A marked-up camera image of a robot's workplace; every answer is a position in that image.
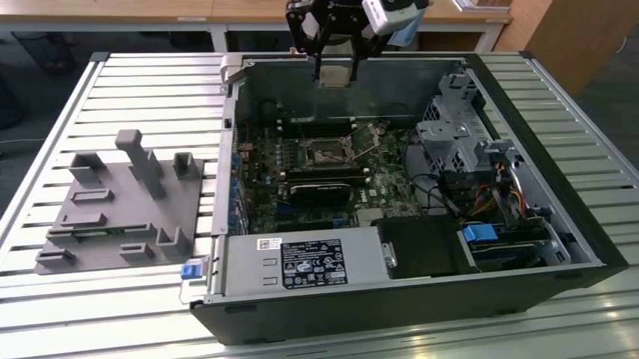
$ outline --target barcode sticker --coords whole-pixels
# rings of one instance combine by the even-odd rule
[[[257,239],[257,250],[280,249],[281,238],[260,238]]]

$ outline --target green circuit board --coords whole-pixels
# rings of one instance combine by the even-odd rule
[[[361,221],[362,210],[378,217],[412,216],[421,213],[402,172],[397,148],[398,133],[378,128],[370,121],[356,121],[352,136],[336,139],[282,139],[273,128],[264,128],[240,151],[242,160],[244,202],[248,208],[249,233],[294,230],[298,224],[316,224],[317,229],[369,225]],[[340,150],[338,144],[349,146]],[[352,186],[345,206],[329,209],[292,208],[282,171],[318,168],[365,168],[366,183]]]

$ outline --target power supply label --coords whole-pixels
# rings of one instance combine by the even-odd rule
[[[285,289],[348,283],[341,241],[281,243],[281,278]]]

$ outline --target blue latch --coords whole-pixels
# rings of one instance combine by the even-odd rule
[[[461,232],[466,242],[485,242],[497,240],[497,234],[492,224],[470,224],[462,229]]]
[[[201,278],[201,263],[184,264],[181,266],[180,277],[182,280]]]

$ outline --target open computer tower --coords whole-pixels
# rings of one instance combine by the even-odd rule
[[[190,303],[222,344],[521,312],[626,267],[478,56],[384,55],[336,87],[237,56]]]

